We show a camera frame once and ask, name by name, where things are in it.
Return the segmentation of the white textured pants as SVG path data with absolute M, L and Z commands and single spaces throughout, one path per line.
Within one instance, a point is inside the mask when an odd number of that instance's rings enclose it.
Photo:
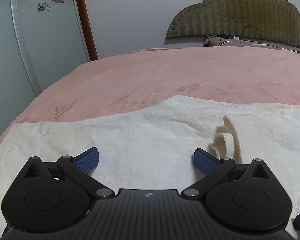
M 16 123 L 0 145 L 1 201 L 31 156 L 55 161 L 92 147 L 93 178 L 120 188 L 183 190 L 201 178 L 193 153 L 202 148 L 238 163 L 263 159 L 300 214 L 300 106 L 233 104 L 174 96 L 138 111 L 77 122 Z

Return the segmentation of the pink bed blanket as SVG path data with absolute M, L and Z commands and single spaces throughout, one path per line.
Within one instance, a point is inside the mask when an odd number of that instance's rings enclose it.
M 117 55 L 80 65 L 43 91 L 14 124 L 129 113 L 178 95 L 240 105 L 300 106 L 300 55 L 228 46 Z

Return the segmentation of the striped brown pillow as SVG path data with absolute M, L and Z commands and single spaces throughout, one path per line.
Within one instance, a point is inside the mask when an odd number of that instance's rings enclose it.
M 286 49 L 300 55 L 300 47 L 285 43 L 273 42 L 267 40 L 242 39 L 242 38 L 224 38 L 221 36 L 207 36 L 204 47 L 234 46 L 234 47 L 260 47 L 268 49 Z

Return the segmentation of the glass wardrobe sliding door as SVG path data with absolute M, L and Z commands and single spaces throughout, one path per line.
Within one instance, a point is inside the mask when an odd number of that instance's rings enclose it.
M 0 136 L 47 87 L 89 60 L 76 0 L 0 0 Z

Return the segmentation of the olive quilted headboard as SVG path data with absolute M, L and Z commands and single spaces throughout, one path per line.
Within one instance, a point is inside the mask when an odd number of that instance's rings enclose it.
M 203 0 L 177 13 L 166 38 L 222 34 L 300 47 L 300 13 L 288 0 Z

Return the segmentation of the brown wooden door frame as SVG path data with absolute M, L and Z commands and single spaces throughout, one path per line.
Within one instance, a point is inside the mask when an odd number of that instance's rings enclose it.
M 91 31 L 86 2 L 85 0 L 76 0 L 76 4 L 89 59 L 90 61 L 98 60 L 98 54 L 94 43 L 93 33 Z

